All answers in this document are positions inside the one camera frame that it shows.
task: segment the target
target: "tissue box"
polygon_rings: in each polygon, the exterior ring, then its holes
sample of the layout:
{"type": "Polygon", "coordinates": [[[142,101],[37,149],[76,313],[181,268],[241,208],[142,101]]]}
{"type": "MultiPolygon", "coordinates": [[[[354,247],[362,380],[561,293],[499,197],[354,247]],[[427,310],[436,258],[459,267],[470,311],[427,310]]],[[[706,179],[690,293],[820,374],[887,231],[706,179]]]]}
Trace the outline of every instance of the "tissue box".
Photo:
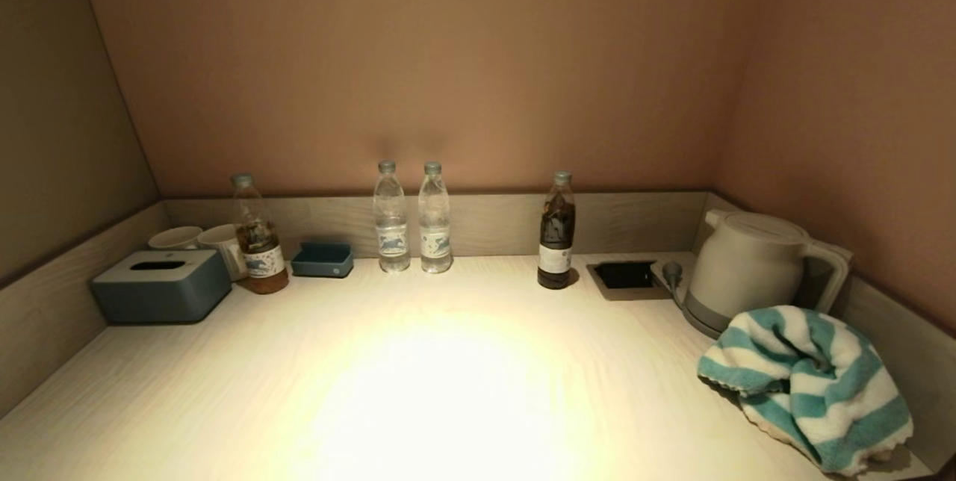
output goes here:
{"type": "Polygon", "coordinates": [[[199,322],[232,289],[215,249],[135,252],[99,274],[93,296],[110,324],[199,322]]]}

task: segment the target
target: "blue soap dish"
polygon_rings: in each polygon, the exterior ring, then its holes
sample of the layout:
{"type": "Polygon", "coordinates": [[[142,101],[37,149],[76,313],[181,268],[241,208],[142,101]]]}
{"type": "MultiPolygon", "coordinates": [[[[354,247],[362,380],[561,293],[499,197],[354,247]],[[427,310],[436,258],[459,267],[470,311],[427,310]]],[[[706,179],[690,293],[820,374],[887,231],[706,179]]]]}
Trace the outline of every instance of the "blue soap dish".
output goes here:
{"type": "Polygon", "coordinates": [[[301,252],[293,259],[293,276],[345,277],[352,266],[348,243],[303,242],[301,252]]]}

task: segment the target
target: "beige wall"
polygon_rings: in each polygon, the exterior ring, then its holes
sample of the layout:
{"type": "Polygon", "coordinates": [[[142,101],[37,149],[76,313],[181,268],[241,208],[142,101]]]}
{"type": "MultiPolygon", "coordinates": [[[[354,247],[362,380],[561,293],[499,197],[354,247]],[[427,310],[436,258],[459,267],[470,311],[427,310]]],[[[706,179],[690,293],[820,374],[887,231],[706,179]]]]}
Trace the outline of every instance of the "beige wall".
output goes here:
{"type": "Polygon", "coordinates": [[[157,198],[88,0],[0,0],[0,284],[157,198]]]}
{"type": "Polygon", "coordinates": [[[956,0],[771,0],[717,188],[956,329],[956,0]]]}
{"type": "Polygon", "coordinates": [[[703,187],[759,0],[93,0],[165,196],[703,187]]]}

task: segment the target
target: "electric kettle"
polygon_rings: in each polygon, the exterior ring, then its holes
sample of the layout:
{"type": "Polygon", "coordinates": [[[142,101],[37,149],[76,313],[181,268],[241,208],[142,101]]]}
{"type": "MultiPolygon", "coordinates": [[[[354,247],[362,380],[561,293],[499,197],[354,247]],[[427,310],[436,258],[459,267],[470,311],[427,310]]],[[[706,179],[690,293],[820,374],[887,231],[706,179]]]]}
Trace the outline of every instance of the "electric kettle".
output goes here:
{"type": "Polygon", "coordinates": [[[833,267],[816,310],[829,313],[853,253],[810,238],[793,223],[750,212],[710,210],[713,226],[684,298],[683,315],[695,328],[717,338],[738,313],[789,304],[803,277],[803,257],[833,267]]]}

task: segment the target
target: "striped towel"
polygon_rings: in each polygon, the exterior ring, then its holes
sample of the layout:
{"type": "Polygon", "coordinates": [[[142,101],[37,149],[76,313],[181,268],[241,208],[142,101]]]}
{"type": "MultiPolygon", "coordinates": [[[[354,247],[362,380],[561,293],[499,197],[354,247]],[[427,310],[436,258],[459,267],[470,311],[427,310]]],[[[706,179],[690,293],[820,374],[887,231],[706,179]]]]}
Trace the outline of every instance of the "striped towel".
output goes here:
{"type": "Polygon", "coordinates": [[[738,314],[697,372],[738,392],[752,423],[825,472],[859,474],[913,434],[873,345],[826,314],[793,306],[738,314]]]}

